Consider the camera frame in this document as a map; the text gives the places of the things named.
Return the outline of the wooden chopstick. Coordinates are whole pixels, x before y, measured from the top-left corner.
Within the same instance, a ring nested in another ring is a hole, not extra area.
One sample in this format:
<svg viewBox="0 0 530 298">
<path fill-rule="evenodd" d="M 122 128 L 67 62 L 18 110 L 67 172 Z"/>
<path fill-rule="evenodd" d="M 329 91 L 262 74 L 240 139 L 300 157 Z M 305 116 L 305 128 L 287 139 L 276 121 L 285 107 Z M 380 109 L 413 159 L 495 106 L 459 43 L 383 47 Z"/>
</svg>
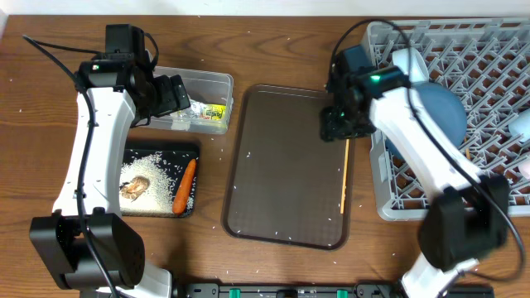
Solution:
<svg viewBox="0 0 530 298">
<path fill-rule="evenodd" d="M 467 137 L 464 138 L 463 143 L 467 143 Z M 465 147 L 465 156 L 469 161 L 471 161 L 470 149 L 468 147 Z"/>
<path fill-rule="evenodd" d="M 346 139 L 344 146 L 344 166 L 343 166 L 343 180 L 342 180 L 342 191 L 341 191 L 341 200 L 340 200 L 340 214 L 345 212 L 345 197 L 346 197 L 346 188 L 347 188 L 347 169 L 349 164 L 349 148 L 350 140 Z"/>
</svg>

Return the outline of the foil wrapper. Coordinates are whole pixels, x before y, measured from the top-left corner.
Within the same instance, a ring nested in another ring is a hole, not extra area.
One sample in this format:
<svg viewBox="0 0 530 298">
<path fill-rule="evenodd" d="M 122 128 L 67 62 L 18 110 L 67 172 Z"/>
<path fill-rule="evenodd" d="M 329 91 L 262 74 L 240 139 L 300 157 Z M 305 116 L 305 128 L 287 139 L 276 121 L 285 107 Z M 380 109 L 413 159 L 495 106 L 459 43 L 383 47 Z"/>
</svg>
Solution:
<svg viewBox="0 0 530 298">
<path fill-rule="evenodd" d="M 190 107 L 171 113 L 170 117 L 181 121 L 219 121 L 223 119 L 225 112 L 225 105 L 191 100 Z"/>
</svg>

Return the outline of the brown food piece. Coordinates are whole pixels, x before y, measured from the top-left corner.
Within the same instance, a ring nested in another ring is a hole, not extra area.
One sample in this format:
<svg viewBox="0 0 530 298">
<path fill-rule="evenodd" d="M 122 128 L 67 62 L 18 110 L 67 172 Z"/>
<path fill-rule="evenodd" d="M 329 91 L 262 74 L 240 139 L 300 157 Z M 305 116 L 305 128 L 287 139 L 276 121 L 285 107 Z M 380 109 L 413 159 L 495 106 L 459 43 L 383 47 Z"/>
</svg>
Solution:
<svg viewBox="0 0 530 298">
<path fill-rule="evenodd" d="M 148 178 L 143 176 L 136 176 L 132 178 L 129 182 L 124 182 L 121 184 L 120 195 L 124 199 L 130 199 L 134 201 L 140 195 L 142 195 L 149 186 L 150 181 Z"/>
</svg>

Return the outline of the light blue rice bowl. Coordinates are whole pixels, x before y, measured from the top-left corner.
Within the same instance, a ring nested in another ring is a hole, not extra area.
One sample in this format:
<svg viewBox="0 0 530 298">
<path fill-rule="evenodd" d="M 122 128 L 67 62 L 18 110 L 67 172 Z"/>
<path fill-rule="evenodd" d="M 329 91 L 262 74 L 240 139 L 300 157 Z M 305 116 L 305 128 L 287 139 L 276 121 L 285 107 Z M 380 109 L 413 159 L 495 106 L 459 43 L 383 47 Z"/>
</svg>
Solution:
<svg viewBox="0 0 530 298">
<path fill-rule="evenodd" d="M 392 53 L 392 63 L 407 75 L 413 84 L 429 80 L 426 63 L 419 51 L 414 48 L 394 51 Z"/>
</svg>

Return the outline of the orange carrot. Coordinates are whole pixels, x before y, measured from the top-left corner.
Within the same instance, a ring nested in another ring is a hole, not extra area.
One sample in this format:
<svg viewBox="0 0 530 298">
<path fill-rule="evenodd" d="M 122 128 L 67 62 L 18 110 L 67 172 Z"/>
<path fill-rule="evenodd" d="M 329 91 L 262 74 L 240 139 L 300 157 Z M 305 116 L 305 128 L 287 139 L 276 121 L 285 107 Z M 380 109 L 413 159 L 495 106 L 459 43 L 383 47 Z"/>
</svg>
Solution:
<svg viewBox="0 0 530 298">
<path fill-rule="evenodd" d="M 197 160 L 192 159 L 185 169 L 185 173 L 182 176 L 181 183 L 176 192 L 175 199 L 172 205 L 173 214 L 183 214 L 186 211 L 187 201 L 190 197 L 191 186 L 195 177 Z"/>
</svg>

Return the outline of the dark blue plate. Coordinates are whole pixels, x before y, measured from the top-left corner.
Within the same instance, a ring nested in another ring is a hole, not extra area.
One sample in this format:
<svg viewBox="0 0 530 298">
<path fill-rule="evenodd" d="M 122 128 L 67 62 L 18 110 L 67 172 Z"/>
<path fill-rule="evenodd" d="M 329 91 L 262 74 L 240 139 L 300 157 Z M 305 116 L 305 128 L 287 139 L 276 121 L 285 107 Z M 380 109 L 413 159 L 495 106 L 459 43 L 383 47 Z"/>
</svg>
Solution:
<svg viewBox="0 0 530 298">
<path fill-rule="evenodd" d="M 451 143 L 459 147 L 467 128 L 467 114 L 460 98 L 448 88 L 432 82 L 417 83 L 413 88 L 432 120 Z"/>
</svg>

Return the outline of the small light blue bowl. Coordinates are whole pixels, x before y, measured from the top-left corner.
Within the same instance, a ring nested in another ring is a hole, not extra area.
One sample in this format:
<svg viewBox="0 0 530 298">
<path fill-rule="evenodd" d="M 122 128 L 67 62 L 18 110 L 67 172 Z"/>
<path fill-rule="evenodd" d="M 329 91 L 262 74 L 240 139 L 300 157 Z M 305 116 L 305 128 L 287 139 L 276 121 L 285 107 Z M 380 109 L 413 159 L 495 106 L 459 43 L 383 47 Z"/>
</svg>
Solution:
<svg viewBox="0 0 530 298">
<path fill-rule="evenodd" d="M 508 125 L 508 130 L 513 137 L 519 137 L 520 142 L 527 142 L 530 138 L 530 110 L 519 113 Z"/>
</svg>

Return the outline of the pink small bowl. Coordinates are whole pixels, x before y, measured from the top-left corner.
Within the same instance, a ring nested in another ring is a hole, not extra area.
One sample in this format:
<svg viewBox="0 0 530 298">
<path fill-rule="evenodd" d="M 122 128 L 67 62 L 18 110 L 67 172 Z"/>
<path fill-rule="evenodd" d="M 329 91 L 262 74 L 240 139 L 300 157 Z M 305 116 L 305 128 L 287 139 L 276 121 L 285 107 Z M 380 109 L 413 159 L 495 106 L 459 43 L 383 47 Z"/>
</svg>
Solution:
<svg viewBox="0 0 530 298">
<path fill-rule="evenodd" d="M 527 159 L 518 165 L 518 171 L 527 180 L 530 179 L 530 160 Z"/>
</svg>

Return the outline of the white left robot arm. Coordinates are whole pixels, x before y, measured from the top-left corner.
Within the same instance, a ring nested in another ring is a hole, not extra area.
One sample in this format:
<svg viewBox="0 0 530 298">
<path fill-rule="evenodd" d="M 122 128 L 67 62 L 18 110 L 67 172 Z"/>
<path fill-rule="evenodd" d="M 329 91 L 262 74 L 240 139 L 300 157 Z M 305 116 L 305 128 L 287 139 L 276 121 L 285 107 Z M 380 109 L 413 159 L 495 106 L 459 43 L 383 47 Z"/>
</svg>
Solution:
<svg viewBox="0 0 530 298">
<path fill-rule="evenodd" d="M 29 237 L 56 285 L 94 297 L 170 297 L 173 278 L 150 263 L 122 218 L 118 182 L 128 132 L 190 107 L 179 75 L 155 74 L 159 50 L 129 24 L 106 27 L 105 49 L 70 72 L 78 123 L 65 182 Z"/>
</svg>

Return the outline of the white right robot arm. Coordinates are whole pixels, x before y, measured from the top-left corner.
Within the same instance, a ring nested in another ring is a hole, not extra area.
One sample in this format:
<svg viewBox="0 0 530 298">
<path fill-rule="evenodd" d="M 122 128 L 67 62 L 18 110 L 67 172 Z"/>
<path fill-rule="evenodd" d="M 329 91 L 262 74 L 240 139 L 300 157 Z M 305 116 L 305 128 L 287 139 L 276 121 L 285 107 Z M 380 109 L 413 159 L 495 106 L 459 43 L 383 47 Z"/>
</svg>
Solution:
<svg viewBox="0 0 530 298">
<path fill-rule="evenodd" d="M 414 48 L 376 69 L 362 46 L 335 51 L 321 113 L 325 141 L 382 132 L 419 180 L 430 207 L 418 231 L 421 253 L 400 281 L 403 297 L 438 297 L 479 260 L 502 247 L 513 223 L 508 182 L 487 176 L 455 147 L 426 107 L 427 72 Z"/>
</svg>

